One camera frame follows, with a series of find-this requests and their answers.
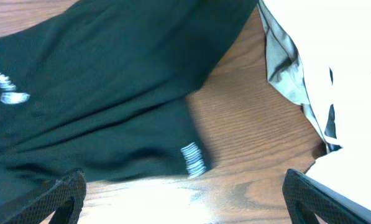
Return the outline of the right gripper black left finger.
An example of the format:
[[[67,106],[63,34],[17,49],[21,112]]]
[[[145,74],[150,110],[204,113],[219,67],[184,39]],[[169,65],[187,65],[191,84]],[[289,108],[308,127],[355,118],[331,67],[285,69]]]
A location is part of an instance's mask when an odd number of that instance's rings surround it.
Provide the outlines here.
[[[85,174],[73,169],[0,206],[0,224],[77,224],[86,197]]]

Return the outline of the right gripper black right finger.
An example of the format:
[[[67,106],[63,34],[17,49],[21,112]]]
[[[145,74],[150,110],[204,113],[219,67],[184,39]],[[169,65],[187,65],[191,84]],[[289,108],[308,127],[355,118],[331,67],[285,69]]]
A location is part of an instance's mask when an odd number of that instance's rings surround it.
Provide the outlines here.
[[[282,192],[292,224],[371,223],[370,210],[298,170],[287,170]]]

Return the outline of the black t-shirt with logo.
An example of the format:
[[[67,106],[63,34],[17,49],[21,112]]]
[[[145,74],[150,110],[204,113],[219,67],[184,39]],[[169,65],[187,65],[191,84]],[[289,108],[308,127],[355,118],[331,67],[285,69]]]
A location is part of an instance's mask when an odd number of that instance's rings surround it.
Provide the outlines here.
[[[186,101],[255,1],[78,1],[0,38],[0,205],[80,168],[90,182],[212,168]]]

